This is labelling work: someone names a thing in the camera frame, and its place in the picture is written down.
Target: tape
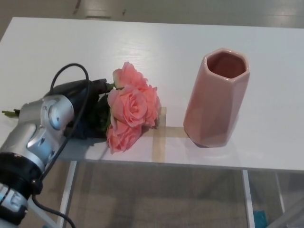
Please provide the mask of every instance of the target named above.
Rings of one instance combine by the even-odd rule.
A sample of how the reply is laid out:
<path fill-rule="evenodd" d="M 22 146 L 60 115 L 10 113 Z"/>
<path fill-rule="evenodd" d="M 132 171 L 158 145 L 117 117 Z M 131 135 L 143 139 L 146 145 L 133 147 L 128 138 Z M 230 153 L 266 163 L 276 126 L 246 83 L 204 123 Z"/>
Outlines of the tape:
<path fill-rule="evenodd" d="M 188 138 L 183 127 L 166 126 L 167 108 L 162 107 L 156 128 L 148 129 L 142 137 L 153 137 L 152 161 L 164 163 L 166 157 L 166 138 Z"/>

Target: rose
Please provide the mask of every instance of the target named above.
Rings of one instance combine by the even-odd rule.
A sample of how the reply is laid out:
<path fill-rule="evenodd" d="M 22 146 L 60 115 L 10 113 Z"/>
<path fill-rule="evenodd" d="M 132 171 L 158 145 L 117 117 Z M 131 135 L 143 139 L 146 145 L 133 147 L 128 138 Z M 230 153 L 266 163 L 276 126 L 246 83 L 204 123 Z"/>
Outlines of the rose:
<path fill-rule="evenodd" d="M 155 126 L 155 120 L 158 118 L 159 109 L 161 107 L 160 99 L 157 96 L 157 87 L 152 87 L 151 85 L 143 88 L 139 88 L 142 92 L 147 102 L 147 115 L 144 124 L 150 127 Z"/>
<path fill-rule="evenodd" d="M 122 69 L 117 69 L 113 72 L 113 80 L 116 88 L 123 88 L 127 84 L 131 84 L 136 88 L 146 87 L 148 81 L 129 62 L 125 62 Z"/>
<path fill-rule="evenodd" d="M 116 121 L 116 128 L 110 125 L 107 129 L 107 144 L 111 153 L 126 151 L 134 145 L 142 134 L 142 126 L 129 127 L 120 121 Z"/>
<path fill-rule="evenodd" d="M 146 98 L 133 85 L 125 85 L 122 90 L 111 90 L 108 104 L 111 115 L 130 127 L 136 127 L 145 122 L 148 111 Z"/>

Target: table top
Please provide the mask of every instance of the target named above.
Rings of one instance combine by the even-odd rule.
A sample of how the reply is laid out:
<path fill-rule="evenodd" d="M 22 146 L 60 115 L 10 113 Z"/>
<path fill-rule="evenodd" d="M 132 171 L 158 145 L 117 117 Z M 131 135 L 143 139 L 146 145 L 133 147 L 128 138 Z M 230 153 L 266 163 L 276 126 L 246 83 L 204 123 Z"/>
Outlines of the table top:
<path fill-rule="evenodd" d="M 13 18 L 0 42 L 0 109 L 41 98 L 65 64 L 107 78 L 130 61 L 167 108 L 167 126 L 182 127 L 205 54 L 224 47 L 244 53 L 251 75 L 233 134 L 224 147 L 199 148 L 167 137 L 165 163 L 235 169 L 304 171 L 304 29 L 176 25 L 69 19 Z M 59 82 L 84 78 L 77 68 Z M 16 120 L 0 115 L 0 143 Z M 95 140 L 70 142 L 62 159 L 153 162 L 152 137 L 110 154 Z"/>

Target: hexagonal vase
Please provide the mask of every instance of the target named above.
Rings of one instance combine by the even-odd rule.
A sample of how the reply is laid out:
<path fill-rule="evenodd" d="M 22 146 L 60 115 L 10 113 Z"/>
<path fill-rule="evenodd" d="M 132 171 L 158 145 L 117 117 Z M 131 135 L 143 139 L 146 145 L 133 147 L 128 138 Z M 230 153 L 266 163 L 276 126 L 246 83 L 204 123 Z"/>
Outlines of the hexagonal vase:
<path fill-rule="evenodd" d="M 244 55 L 221 48 L 204 57 L 184 119 L 184 130 L 194 143 L 226 145 L 248 81 Z"/>

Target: gray floor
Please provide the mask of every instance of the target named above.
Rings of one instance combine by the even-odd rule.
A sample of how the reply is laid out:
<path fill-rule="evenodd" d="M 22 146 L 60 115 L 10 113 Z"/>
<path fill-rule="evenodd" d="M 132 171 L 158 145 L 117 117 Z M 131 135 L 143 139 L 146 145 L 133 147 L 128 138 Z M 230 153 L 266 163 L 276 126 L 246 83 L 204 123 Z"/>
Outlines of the gray floor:
<path fill-rule="evenodd" d="M 19 17 L 304 28 L 304 0 L 1 0 L 0 38 Z M 41 203 L 59 209 L 68 163 L 45 181 Z M 251 172 L 254 207 L 281 211 L 273 173 Z M 239 171 L 82 163 L 70 217 L 79 228 L 245 228 Z M 21 228 L 43 223 L 29 212 Z"/>

